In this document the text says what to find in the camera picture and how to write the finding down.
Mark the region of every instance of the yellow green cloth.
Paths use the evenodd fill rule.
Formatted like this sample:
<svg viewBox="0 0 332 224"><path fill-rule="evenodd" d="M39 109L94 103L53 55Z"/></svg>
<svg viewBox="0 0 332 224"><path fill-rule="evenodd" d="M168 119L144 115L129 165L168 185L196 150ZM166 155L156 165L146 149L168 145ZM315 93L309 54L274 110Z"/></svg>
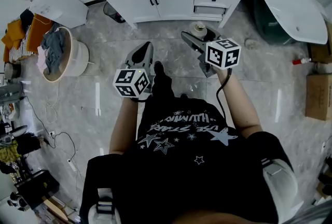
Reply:
<svg viewBox="0 0 332 224"><path fill-rule="evenodd" d="M2 162L14 162L22 155L17 153L17 142L14 140L10 146L0 147L0 161Z"/></svg>

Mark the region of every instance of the striped cloth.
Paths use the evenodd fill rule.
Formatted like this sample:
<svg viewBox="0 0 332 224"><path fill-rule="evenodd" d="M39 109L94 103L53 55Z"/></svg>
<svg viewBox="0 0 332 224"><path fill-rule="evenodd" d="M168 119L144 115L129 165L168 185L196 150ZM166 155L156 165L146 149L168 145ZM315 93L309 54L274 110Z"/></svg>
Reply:
<svg viewBox="0 0 332 224"><path fill-rule="evenodd" d="M22 41L21 41L20 48L18 50L16 50L15 48L11 48L11 50L9 51L9 61L11 63L19 60L22 57L26 57L26 56L30 56L30 55L34 54L33 52L29 52L26 50L27 38L29 36L30 27L31 26L27 27L26 34L25 34L24 39L22 39Z"/></svg>

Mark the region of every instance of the cabinet door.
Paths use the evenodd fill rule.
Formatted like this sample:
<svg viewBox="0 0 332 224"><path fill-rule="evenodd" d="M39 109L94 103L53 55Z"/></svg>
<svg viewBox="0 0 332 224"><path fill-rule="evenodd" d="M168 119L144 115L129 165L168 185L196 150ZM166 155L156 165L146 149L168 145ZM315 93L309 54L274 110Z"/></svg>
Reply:
<svg viewBox="0 0 332 224"><path fill-rule="evenodd" d="M162 20L192 16L193 0L155 0L155 2Z"/></svg>
<svg viewBox="0 0 332 224"><path fill-rule="evenodd" d="M107 0L125 20L136 22L160 20L154 0Z"/></svg>

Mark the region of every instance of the black cabinet handle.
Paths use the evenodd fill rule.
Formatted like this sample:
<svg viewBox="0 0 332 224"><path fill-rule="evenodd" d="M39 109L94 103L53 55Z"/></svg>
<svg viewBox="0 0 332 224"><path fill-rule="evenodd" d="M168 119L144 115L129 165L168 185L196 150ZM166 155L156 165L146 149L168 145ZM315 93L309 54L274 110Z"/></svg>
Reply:
<svg viewBox="0 0 332 224"><path fill-rule="evenodd" d="M159 5L158 1L157 0L155 0L155 1L156 1L156 4Z"/></svg>
<svg viewBox="0 0 332 224"><path fill-rule="evenodd" d="M152 6L154 6L154 5L155 5L154 3L152 3L152 0L150 0L150 3L151 3L151 5L152 5Z"/></svg>

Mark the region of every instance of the person's left arm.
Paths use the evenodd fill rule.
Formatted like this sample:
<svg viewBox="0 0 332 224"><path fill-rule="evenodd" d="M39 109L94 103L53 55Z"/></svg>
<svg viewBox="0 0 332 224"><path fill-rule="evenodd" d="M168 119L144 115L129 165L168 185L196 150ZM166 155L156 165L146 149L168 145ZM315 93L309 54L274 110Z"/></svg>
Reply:
<svg viewBox="0 0 332 224"><path fill-rule="evenodd" d="M123 154L136 139L137 111L139 104L130 98L122 101L109 144L109 154Z"/></svg>

